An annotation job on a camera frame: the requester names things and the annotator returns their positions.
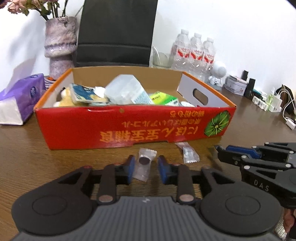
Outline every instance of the wood grain surface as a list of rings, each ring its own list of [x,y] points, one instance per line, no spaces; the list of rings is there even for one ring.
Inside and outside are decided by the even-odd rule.
[[[251,147],[264,142],[296,142],[296,132],[290,130],[281,115],[264,112],[250,100],[222,93],[237,105],[235,115],[223,137],[190,141],[200,156],[200,162],[190,164],[191,169],[211,166],[240,179],[238,167],[221,163],[213,145],[240,145]],[[182,163],[182,155],[173,143],[158,142],[138,144],[128,148],[96,150],[55,150],[50,151],[42,137],[35,116],[24,126],[0,127],[0,240],[7,241],[17,234],[10,209],[13,202],[22,194],[56,179],[83,165],[102,169],[105,165],[123,162],[129,155],[137,155],[140,147],[157,151],[171,163]],[[195,186],[200,196],[198,185]],[[147,183],[133,180],[129,186],[118,187],[119,195],[176,195],[176,187],[164,186],[152,163],[150,179]]]

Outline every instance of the red cardboard box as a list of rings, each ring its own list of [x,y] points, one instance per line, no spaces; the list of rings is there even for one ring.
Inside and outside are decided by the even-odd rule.
[[[119,74],[133,74],[147,93],[161,91],[196,107],[52,107],[57,95],[70,83],[105,87]],[[221,93],[187,73],[133,66],[69,69],[34,108],[52,150],[124,147],[140,142],[181,142],[221,136],[235,109],[235,104]]]

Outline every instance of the purple tissue pack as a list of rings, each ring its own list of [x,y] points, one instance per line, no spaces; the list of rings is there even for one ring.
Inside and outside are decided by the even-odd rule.
[[[44,92],[43,74],[34,74],[9,83],[0,92],[0,124],[23,125]]]

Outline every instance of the vase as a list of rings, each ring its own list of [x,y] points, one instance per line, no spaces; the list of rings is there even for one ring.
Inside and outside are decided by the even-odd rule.
[[[44,56],[50,58],[49,75],[55,80],[74,67],[72,53],[77,49],[76,23],[76,17],[46,21]]]

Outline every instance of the metal screw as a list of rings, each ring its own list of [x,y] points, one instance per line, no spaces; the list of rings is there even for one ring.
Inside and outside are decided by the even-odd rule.
[[[102,195],[99,197],[100,202],[111,202],[113,201],[113,197],[110,195]]]
[[[192,202],[194,200],[194,197],[190,194],[183,194],[179,197],[179,199],[182,202]]]

